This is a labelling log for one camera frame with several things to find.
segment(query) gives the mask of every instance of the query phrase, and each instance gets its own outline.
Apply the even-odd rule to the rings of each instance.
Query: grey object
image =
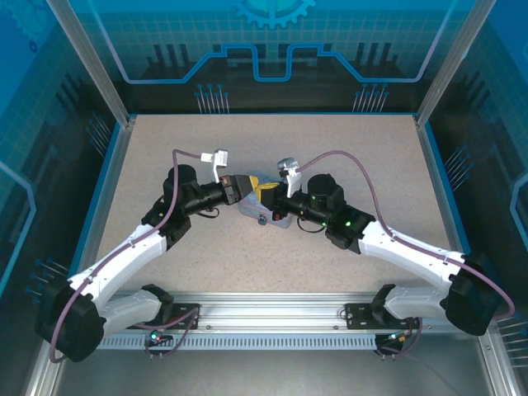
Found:
[[[473,44],[480,28],[488,18],[488,14],[492,11],[495,2],[496,0],[477,0],[473,5],[418,109],[417,123],[419,127],[423,127],[429,120],[456,70],[468,53],[469,47]]]
[[[249,174],[258,177],[258,184],[281,181],[278,177],[268,176],[258,171],[250,171]],[[246,198],[238,202],[238,211],[243,215],[257,219],[260,225],[272,224],[287,229],[293,221],[291,214],[288,214],[282,220],[275,221],[272,212],[258,201],[255,192],[250,193]]]

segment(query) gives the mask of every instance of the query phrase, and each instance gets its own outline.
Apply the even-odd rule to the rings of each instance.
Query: blue graphic wall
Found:
[[[45,283],[65,277],[115,120],[42,0],[0,0],[2,394],[20,394]]]
[[[473,0],[73,7],[133,112],[415,111]],[[207,84],[224,88],[215,97]]]
[[[528,3],[497,0],[431,118],[469,244],[527,301]]]

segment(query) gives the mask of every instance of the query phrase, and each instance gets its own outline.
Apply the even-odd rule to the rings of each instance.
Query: robotic arm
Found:
[[[218,205],[232,205],[255,191],[259,201],[273,211],[275,220],[288,214],[320,224],[326,236],[341,248],[357,254],[378,257],[396,264],[431,284],[431,287],[403,288],[385,285],[374,298],[372,314],[380,326],[391,319],[410,317],[447,318],[456,327],[482,335],[497,308],[500,297],[488,285],[458,266],[446,262],[463,262],[477,271],[488,271],[486,262],[427,245],[390,229],[389,235],[380,221],[362,212],[344,199],[343,189],[332,176],[316,175],[308,182],[308,192],[301,190],[299,165],[293,158],[278,164],[283,182],[257,186],[255,177],[246,175],[218,177],[216,167],[227,165],[227,152],[202,154],[210,162],[214,181],[198,185],[196,172],[188,165],[178,166],[177,201],[168,221],[140,242],[139,236],[157,227],[167,215],[174,192],[174,168],[163,183],[163,196],[142,218],[141,225],[114,251],[97,264],[72,276],[68,281],[50,283],[43,290],[35,326],[36,332],[51,341],[59,315],[72,295],[90,283],[74,300],[60,328],[57,348],[72,361],[89,356],[103,337],[136,323],[163,325],[172,313],[173,298],[157,286],[147,285],[134,295],[113,299],[112,295],[141,267],[164,254],[191,227],[190,215]],[[404,239],[412,248],[396,242]],[[124,245],[130,245],[113,257],[93,276],[99,264]],[[435,252],[432,257],[427,252]]]
[[[214,158],[219,151],[205,158],[212,167],[222,166]],[[227,160],[227,152],[222,159]],[[157,286],[147,285],[134,295],[110,301],[112,295],[140,268],[161,256],[177,243],[191,228],[190,215],[211,210],[218,205],[232,205],[247,196],[257,186],[256,177],[247,175],[223,176],[218,182],[198,185],[196,171],[188,165],[178,166],[178,194],[174,210],[168,221],[157,231],[140,242],[134,243],[158,226],[167,215],[174,192],[174,168],[163,183],[163,196],[142,218],[141,225],[112,252],[85,271],[68,281],[50,283],[42,292],[41,304],[35,326],[36,332],[51,342],[55,326],[64,306],[79,290],[86,279],[89,284],[74,300],[60,328],[57,348],[72,361],[88,357],[103,337],[123,330],[136,323],[152,322],[162,325],[172,313],[172,297]],[[130,245],[108,261],[94,276],[101,262],[113,256],[113,252]]]
[[[274,220],[293,214],[322,225],[338,248],[378,257],[431,284],[385,285],[371,305],[380,325],[391,318],[447,318],[466,333],[486,332],[501,302],[497,292],[476,276],[493,273],[489,260],[434,247],[387,227],[382,219],[347,205],[342,187],[329,174],[312,177],[308,192],[302,192],[299,165],[293,158],[277,167],[284,181],[257,188],[259,201],[273,212]]]

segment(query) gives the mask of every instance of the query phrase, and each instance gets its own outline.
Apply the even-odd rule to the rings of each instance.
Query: black joint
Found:
[[[187,231],[191,229],[191,220],[189,216],[185,216],[181,221],[172,222],[167,221],[160,229],[160,235],[167,240],[167,250],[172,248]]]
[[[390,291],[394,289],[396,285],[383,285],[383,287],[376,293],[376,296],[370,303],[372,309],[372,316],[376,322],[382,326],[387,327],[389,323],[394,320],[394,317],[385,309],[385,302]]]
[[[50,282],[42,290],[36,333],[51,342],[59,315],[75,292],[66,280]],[[60,329],[57,349],[71,361],[82,361],[94,352],[102,340],[103,324],[91,295],[79,295],[73,302]]]
[[[373,221],[373,215],[346,205],[332,217],[325,235],[338,248],[360,254],[359,240],[363,238],[366,226]]]
[[[395,349],[398,352],[401,352],[403,349],[403,342],[399,340],[391,340],[387,334],[376,334],[375,343],[377,350],[381,351],[382,354],[392,356],[395,352],[385,350],[383,347],[390,347],[390,349]]]
[[[154,320],[159,323],[167,323],[168,319],[170,319],[171,317],[172,303],[174,302],[174,297],[172,297],[167,291],[163,290],[161,287],[158,287],[153,284],[145,285],[141,288],[141,290],[146,290],[149,293],[152,293],[153,295],[158,297],[158,300],[160,303],[162,303],[162,306],[160,307],[158,315]]]
[[[464,255],[464,263],[497,283],[493,263],[483,254]],[[460,269],[452,281],[445,299],[445,316],[460,330],[482,336],[501,303],[500,295],[470,272]]]

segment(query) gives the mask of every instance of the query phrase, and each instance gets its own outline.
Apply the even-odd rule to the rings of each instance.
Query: glass panel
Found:
[[[469,247],[485,252],[521,317],[507,328],[525,376],[528,279],[528,3],[497,0],[431,116]]]
[[[71,3],[131,112],[409,112],[474,0]]]
[[[140,351],[95,351],[81,363],[66,362],[57,395],[490,394],[475,337],[428,334],[411,357],[392,362],[372,351],[181,351],[160,362]]]
[[[0,361],[20,394],[40,290],[70,268],[115,120],[42,1],[0,2]]]

